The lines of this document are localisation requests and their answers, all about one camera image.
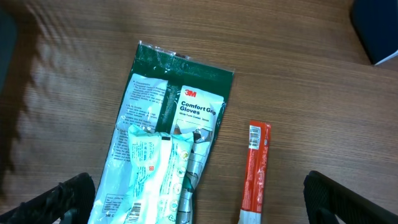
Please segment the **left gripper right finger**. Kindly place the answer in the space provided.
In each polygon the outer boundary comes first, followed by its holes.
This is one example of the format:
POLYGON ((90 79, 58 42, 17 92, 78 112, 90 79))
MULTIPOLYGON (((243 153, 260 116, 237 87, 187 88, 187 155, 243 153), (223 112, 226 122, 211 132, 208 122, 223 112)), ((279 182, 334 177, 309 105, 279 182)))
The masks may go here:
POLYGON ((310 224, 397 224, 397 215, 376 205, 322 173, 312 170, 304 180, 304 201, 310 224))

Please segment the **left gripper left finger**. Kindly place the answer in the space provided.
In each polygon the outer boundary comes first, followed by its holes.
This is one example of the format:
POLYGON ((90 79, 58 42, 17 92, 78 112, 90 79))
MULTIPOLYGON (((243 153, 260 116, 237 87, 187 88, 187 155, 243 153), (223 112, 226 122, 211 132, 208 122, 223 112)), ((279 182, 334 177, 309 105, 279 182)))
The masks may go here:
POLYGON ((83 172, 3 213, 1 223, 87 224, 94 200, 93 179, 83 172))

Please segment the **mint green wipes packet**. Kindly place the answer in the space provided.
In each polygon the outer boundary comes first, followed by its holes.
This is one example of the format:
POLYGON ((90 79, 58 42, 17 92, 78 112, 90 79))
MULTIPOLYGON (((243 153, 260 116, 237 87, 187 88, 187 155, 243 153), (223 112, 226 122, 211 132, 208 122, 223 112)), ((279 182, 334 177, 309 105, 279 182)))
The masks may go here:
POLYGON ((148 133, 133 124, 128 131, 131 178, 112 223, 175 224, 192 133, 148 133))

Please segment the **red stick packet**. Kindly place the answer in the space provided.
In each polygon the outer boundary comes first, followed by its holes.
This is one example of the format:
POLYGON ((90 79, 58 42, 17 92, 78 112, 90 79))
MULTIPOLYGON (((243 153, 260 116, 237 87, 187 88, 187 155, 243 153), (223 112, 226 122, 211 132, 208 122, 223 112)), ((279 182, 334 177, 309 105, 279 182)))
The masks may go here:
POLYGON ((249 123, 248 157, 238 224, 261 224, 271 127, 262 121, 251 120, 249 123))

